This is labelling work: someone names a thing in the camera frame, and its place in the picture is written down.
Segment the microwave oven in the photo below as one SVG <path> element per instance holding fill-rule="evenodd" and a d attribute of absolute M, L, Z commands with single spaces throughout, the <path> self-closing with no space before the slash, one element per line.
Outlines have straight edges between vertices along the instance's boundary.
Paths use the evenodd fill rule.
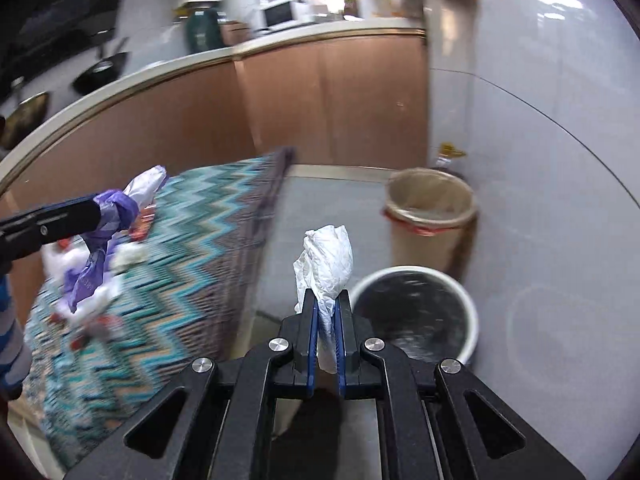
<path fill-rule="evenodd" d="M 327 15 L 326 4 L 312 4 L 307 0 L 274 0 L 260 6 L 260 28 L 277 32 L 298 27 L 316 20 L 316 16 Z"/>

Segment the trash bag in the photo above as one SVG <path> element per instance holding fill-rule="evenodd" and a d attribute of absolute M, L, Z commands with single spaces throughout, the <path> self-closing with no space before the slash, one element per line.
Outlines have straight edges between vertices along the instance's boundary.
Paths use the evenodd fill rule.
<path fill-rule="evenodd" d="M 302 312 L 305 291 L 318 299 L 318 365 L 336 373 L 335 337 L 332 323 L 335 298 L 345 287 L 353 269 L 351 242 L 344 225 L 327 225 L 305 233 L 304 250 L 293 263 L 298 288 L 296 312 Z"/>

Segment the blue gripper pad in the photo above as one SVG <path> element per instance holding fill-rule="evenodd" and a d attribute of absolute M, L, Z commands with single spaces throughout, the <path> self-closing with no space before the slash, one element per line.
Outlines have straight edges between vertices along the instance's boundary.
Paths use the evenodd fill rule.
<path fill-rule="evenodd" d="M 342 335 L 342 315 L 340 314 L 340 299 L 335 300 L 334 306 L 334 335 L 335 335 L 335 363 L 338 371 L 338 391 L 344 397 L 346 387 L 344 363 L 344 336 Z"/>
<path fill-rule="evenodd" d="M 316 350 L 318 348 L 318 300 L 314 299 L 309 337 L 309 356 L 306 363 L 306 394 L 311 397 L 316 387 Z"/>

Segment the metal screw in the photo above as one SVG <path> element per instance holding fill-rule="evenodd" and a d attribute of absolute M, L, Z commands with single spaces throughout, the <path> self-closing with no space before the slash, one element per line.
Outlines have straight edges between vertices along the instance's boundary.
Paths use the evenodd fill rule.
<path fill-rule="evenodd" d="M 274 352 L 284 352 L 289 348 L 289 341 L 281 337 L 277 337 L 276 339 L 269 341 L 269 348 Z"/>
<path fill-rule="evenodd" d="M 194 372 L 202 374 L 211 370 L 213 368 L 213 363 L 209 358 L 198 357 L 193 363 L 191 363 L 191 368 L 193 368 Z"/>
<path fill-rule="evenodd" d="M 444 373 L 457 374 L 462 370 L 462 365 L 460 361 L 456 361 L 455 359 L 444 359 L 444 361 L 440 363 L 440 368 L 442 368 Z"/>
<path fill-rule="evenodd" d="M 364 342 L 364 346 L 367 350 L 372 352 L 379 352 L 385 347 L 385 342 L 377 337 L 370 337 Z"/>

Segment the plastic bag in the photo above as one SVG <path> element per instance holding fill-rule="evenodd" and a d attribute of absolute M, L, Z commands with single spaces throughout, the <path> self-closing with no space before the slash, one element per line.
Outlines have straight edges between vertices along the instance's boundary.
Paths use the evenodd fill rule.
<path fill-rule="evenodd" d="M 89 257 L 89 249 L 79 237 L 73 238 L 66 250 L 53 243 L 44 245 L 41 252 L 45 275 L 53 279 L 57 286 L 65 284 L 69 271 L 80 274 Z"/>
<path fill-rule="evenodd" d="M 166 170 L 162 166 L 155 166 L 134 178 L 124 191 L 112 189 L 94 197 L 94 201 L 100 205 L 101 218 L 95 231 L 82 235 L 90 255 L 71 293 L 71 312 L 76 311 L 79 301 L 90 297 L 102 284 L 111 237 L 118 231 L 129 229 L 140 210 L 153 202 L 166 178 Z"/>
<path fill-rule="evenodd" d="M 68 296 L 60 298 L 54 309 L 60 318 L 68 321 L 71 329 L 80 328 L 101 316 L 122 293 L 122 287 L 122 276 L 112 276 L 110 272 L 105 272 L 104 283 L 90 297 L 79 301 L 74 312 L 70 311 Z"/>
<path fill-rule="evenodd" d="M 302 312 L 305 291 L 310 288 L 318 299 L 318 364 L 336 373 L 335 337 L 332 316 L 335 298 L 345 287 L 353 269 L 351 242 L 344 225 L 327 225 L 305 233 L 304 250 L 293 263 L 298 289 L 296 312 Z"/>
<path fill-rule="evenodd" d="M 144 262 L 148 257 L 146 246 L 140 242 L 120 244 L 109 263 L 109 270 L 113 274 L 121 274 L 129 267 Z"/>

